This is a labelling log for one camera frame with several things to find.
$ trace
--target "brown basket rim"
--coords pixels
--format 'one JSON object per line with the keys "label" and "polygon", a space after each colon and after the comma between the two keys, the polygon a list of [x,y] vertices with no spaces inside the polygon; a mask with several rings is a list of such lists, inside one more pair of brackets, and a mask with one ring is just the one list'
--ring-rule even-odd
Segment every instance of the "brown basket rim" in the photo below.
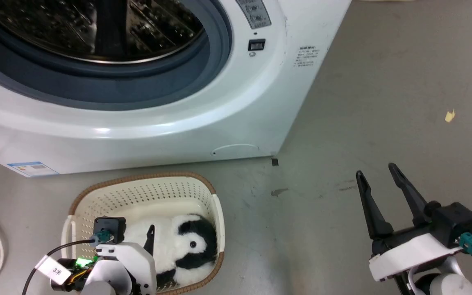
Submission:
{"label": "brown basket rim", "polygon": [[[122,177],[122,178],[119,178],[119,179],[112,179],[112,180],[109,180],[109,181],[104,181],[104,182],[101,182],[101,183],[91,185],[90,187],[87,187],[73,201],[73,203],[72,203],[72,205],[69,209],[69,215],[74,215],[75,210],[77,209],[77,206],[79,205],[79,203],[81,203],[81,200],[83,200],[85,198],[85,196],[90,194],[90,192],[95,191],[96,189],[100,189],[100,188],[115,185],[115,184],[130,182],[130,181],[142,180],[142,179],[155,179],[155,178],[161,178],[161,177],[180,177],[180,176],[181,177],[191,177],[191,178],[197,179],[197,180],[201,181],[204,185],[206,185],[206,187],[209,189],[211,194],[213,194],[213,195],[216,194],[216,191],[215,191],[214,187],[212,186],[212,184],[205,177],[203,177],[203,176],[201,176],[197,173],[194,173],[194,172],[183,171],[183,172],[164,172],[164,173],[155,173],[155,174],[133,175],[133,176]],[[220,271],[220,268],[221,268],[221,265],[223,263],[223,258],[224,257],[225,257],[225,252],[220,252],[218,254],[218,259],[217,259],[217,262],[216,262],[216,265],[215,265],[214,269],[208,275],[208,277],[206,277],[201,282],[197,282],[196,284],[191,284],[189,286],[181,287],[181,288],[178,288],[178,289],[175,289],[175,290],[164,291],[162,293],[158,293],[158,295],[179,295],[179,294],[187,293],[187,292],[190,292],[190,291],[193,291],[193,290],[196,290],[196,289],[199,289],[199,288],[205,286]]]}

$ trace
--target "washing machine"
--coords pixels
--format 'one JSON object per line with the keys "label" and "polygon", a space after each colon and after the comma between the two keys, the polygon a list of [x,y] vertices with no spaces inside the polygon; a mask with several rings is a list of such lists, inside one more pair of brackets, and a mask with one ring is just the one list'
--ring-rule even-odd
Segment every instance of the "washing machine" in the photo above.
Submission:
{"label": "washing machine", "polygon": [[0,164],[30,177],[274,156],[349,4],[0,0]]}

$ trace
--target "green light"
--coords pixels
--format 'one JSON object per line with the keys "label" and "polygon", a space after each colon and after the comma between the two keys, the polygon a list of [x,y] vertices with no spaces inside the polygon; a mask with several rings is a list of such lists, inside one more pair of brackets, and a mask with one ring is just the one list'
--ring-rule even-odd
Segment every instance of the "green light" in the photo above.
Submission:
{"label": "green light", "polygon": [[75,261],[75,264],[78,265],[79,267],[86,267],[90,263],[94,263],[94,260],[85,259],[85,258],[78,258]]}

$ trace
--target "panda plush toy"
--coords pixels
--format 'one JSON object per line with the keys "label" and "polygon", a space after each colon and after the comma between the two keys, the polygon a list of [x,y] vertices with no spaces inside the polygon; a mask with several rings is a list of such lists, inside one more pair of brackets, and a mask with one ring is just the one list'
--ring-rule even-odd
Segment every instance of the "panda plush toy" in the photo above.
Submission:
{"label": "panda plush toy", "polygon": [[155,226],[154,263],[158,288],[187,286],[206,278],[214,269],[216,230],[200,215],[146,218],[127,225],[126,242],[144,246],[147,231]]}

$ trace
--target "plastic basket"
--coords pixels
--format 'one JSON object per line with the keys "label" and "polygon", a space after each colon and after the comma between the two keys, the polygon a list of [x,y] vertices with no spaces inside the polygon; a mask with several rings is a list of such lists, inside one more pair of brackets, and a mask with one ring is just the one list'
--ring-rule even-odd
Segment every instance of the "plastic basket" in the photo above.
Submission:
{"label": "plastic basket", "polygon": [[[225,223],[216,191],[202,176],[192,172],[169,172],[114,179],[85,189],[73,202],[64,223],[61,243],[88,239],[94,219],[125,217],[127,226],[147,216],[176,216],[198,213],[215,225],[218,255],[213,271],[204,280],[189,286],[158,289],[158,294],[177,295],[198,289],[218,273],[225,254]],[[62,251],[64,258],[95,255],[87,244]]]}

